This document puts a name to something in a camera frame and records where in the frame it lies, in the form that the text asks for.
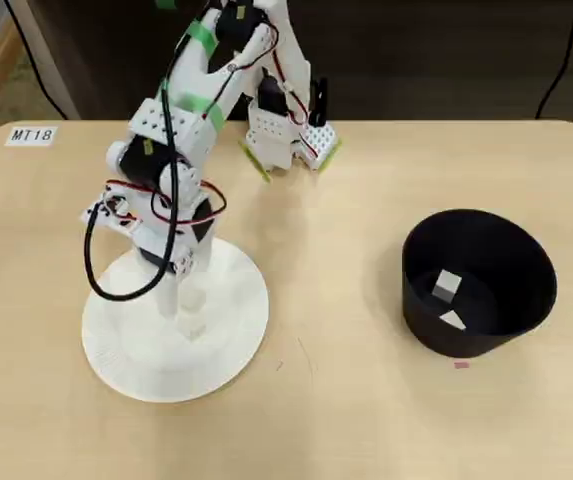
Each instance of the black container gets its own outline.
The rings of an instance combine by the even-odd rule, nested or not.
[[[476,357],[534,329],[557,296],[555,270],[539,243],[478,210],[450,210],[421,222],[404,244],[402,270],[408,326],[449,357]],[[462,277],[450,304],[432,294],[442,270]],[[465,330],[440,319],[451,310]]]

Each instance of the wooden table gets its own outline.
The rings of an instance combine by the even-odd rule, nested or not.
[[[266,276],[271,320],[228,387],[178,405],[114,393],[80,344],[81,209],[125,123],[0,128],[0,479],[573,479],[573,124],[338,123],[321,176],[265,184],[229,125],[207,167],[218,234]],[[559,298],[535,332],[456,369],[400,313],[400,247],[427,215],[487,209],[547,249]],[[97,271],[129,248],[97,234]]]

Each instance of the round white base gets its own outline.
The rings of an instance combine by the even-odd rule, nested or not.
[[[145,285],[150,272],[144,272],[137,255],[130,251],[115,261],[100,285],[115,294]],[[237,376],[266,332],[268,290],[253,261],[218,239],[205,278],[208,295],[202,309],[188,313],[180,308],[174,319],[159,313],[154,292],[128,303],[108,302],[91,292],[82,342],[99,378],[126,396],[171,403],[211,393]],[[203,325],[192,339],[182,334],[186,322]]]

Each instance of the red wire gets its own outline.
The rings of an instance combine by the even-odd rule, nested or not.
[[[125,182],[123,180],[111,179],[111,180],[108,180],[106,182],[106,184],[107,185],[120,185],[122,187],[126,187],[126,188],[130,188],[131,190],[135,190],[137,192],[151,193],[153,196],[159,195],[164,200],[166,200],[167,203],[171,202],[168,195],[165,195],[164,193],[158,192],[156,190],[151,190],[148,187],[143,187],[141,185],[137,185],[135,183]],[[177,222],[177,225],[182,225],[182,226],[201,225],[202,223],[207,223],[207,222],[210,222],[211,220],[215,219],[216,217],[221,215],[224,212],[224,210],[226,210],[226,208],[228,208],[228,200],[226,200],[226,196],[222,193],[222,191],[219,188],[217,188],[212,183],[207,182],[206,180],[202,180],[201,186],[215,192],[217,194],[217,196],[219,196],[219,198],[222,200],[223,206],[221,208],[219,208],[218,210],[216,210],[215,212],[211,213],[206,218],[201,218],[199,220],[183,220],[183,221]],[[155,215],[155,217],[158,220],[161,220],[163,222],[170,224],[170,220],[168,218],[163,217],[159,213],[157,213],[157,211],[155,211],[154,207],[153,207],[152,211],[153,211],[153,215]],[[131,214],[124,216],[124,215],[118,215],[115,212],[113,212],[113,213],[120,220],[137,220],[137,218],[133,217]]]
[[[212,108],[217,104],[217,102],[219,102],[219,99],[221,98],[221,96],[224,94],[224,90],[226,90],[226,87],[228,86],[228,84],[230,83],[231,79],[233,78],[233,75],[235,75],[235,73],[237,73],[239,70],[248,70],[249,68],[252,68],[253,66],[255,66],[257,64],[257,62],[259,62],[262,58],[264,58],[266,55],[268,55],[270,52],[274,52],[275,48],[277,47],[277,44],[279,43],[279,30],[277,30],[277,27],[275,25],[273,25],[272,23],[268,23],[268,26],[271,28],[271,30],[273,30],[273,32],[275,32],[275,39],[273,40],[272,45],[270,46],[270,48],[268,48],[268,50],[266,50],[264,53],[262,53],[261,55],[259,55],[255,60],[253,60],[250,63],[247,63],[246,65],[241,65],[239,67],[235,67],[230,74],[228,75],[228,78],[226,79],[226,81],[222,84],[222,86],[219,88],[219,91],[217,92],[217,94],[215,95],[215,98],[213,98],[213,101],[210,103],[210,105],[208,106],[208,108],[204,111],[204,113],[202,113],[202,120],[206,120],[208,118],[208,114],[210,113],[210,111],[212,110]]]
[[[275,68],[277,69],[277,74],[279,75],[282,83],[286,83],[286,75],[284,75],[284,70],[282,68],[281,62],[279,61],[279,57],[277,56],[277,52],[274,50],[273,50],[273,62],[275,62]],[[295,117],[295,114],[292,111],[288,112],[290,115],[290,119],[293,121],[293,123],[301,127],[308,120],[308,109],[306,108],[306,105],[304,105],[304,102],[301,101],[301,99],[297,96],[295,92],[288,92],[288,93],[290,93],[290,95],[295,99],[295,101],[299,105],[299,108],[301,108],[302,112],[304,112],[303,122],[298,122],[297,118]]]
[[[215,185],[213,185],[210,182],[207,182],[205,180],[203,180],[201,182],[202,187],[207,188],[213,192],[215,192],[217,194],[217,196],[222,200],[223,205],[217,209],[216,211],[214,211],[213,213],[211,213],[210,215],[208,215],[205,218],[200,218],[199,220],[182,220],[177,222],[177,225],[181,225],[181,226],[193,226],[193,225],[201,225],[203,223],[208,223],[211,220],[214,220],[215,218],[217,218],[218,216],[220,216],[222,213],[224,213],[224,210],[226,210],[226,208],[228,208],[228,200],[226,200],[226,197],[224,196],[224,194],[221,192],[221,190],[219,188],[217,188]],[[155,217],[158,220],[161,220],[162,222],[168,223],[170,224],[170,220],[162,215],[160,215],[159,213],[157,213],[157,211],[155,210],[154,207],[154,203],[152,204],[153,208],[153,215],[155,215]]]
[[[308,147],[308,149],[309,149],[311,152],[313,152],[313,155],[315,155],[315,158],[317,158],[317,157],[319,156],[319,154],[317,153],[317,150],[315,150],[315,149],[310,145],[310,143],[308,143],[308,142],[306,141],[306,139],[305,139],[302,135],[300,135],[299,138],[300,138],[300,140],[304,143],[304,145],[306,145],[306,146]]]

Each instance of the yellow-green tape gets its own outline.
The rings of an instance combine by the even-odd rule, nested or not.
[[[213,53],[215,53],[215,49],[217,48],[217,39],[213,35],[213,32],[208,30],[197,20],[193,20],[193,23],[188,27],[187,33],[195,40],[201,42],[204,46],[204,50],[206,50],[208,58],[213,56]]]
[[[333,147],[333,149],[330,151],[330,153],[328,154],[328,156],[326,157],[326,160],[324,160],[324,162],[320,165],[320,167],[317,169],[318,173],[323,173],[324,170],[326,170],[328,168],[328,165],[330,165],[330,162],[333,160],[333,158],[335,157],[335,154],[337,153],[337,150],[339,150],[339,147],[342,146],[342,141],[341,139],[337,142],[337,145],[335,145]]]
[[[175,0],[155,0],[155,5],[160,10],[177,10]]]
[[[242,147],[242,150],[244,151],[244,153],[246,154],[246,156],[250,160],[250,163],[253,164],[253,167],[255,167],[255,170],[257,170],[259,172],[259,174],[262,176],[264,181],[266,183],[270,183],[272,181],[272,178],[270,178],[270,175],[268,174],[266,169],[264,167],[262,167],[262,164],[259,163],[259,160],[257,160],[257,157],[255,157],[255,155],[253,155],[253,152],[250,151],[250,148],[248,148],[248,146],[246,144],[244,144],[244,142],[239,142],[239,146]]]
[[[199,95],[194,95],[192,93],[187,93],[179,99],[179,102],[176,102],[176,105],[182,110],[186,110],[188,112],[204,113],[208,107],[210,107],[211,103],[212,100],[209,100],[208,98],[200,97]],[[208,113],[208,118],[211,122],[213,122],[215,131],[219,132],[222,128],[224,128],[226,119],[224,118],[224,114],[222,113],[222,109],[219,108],[219,105],[215,104],[211,107],[210,112]]]

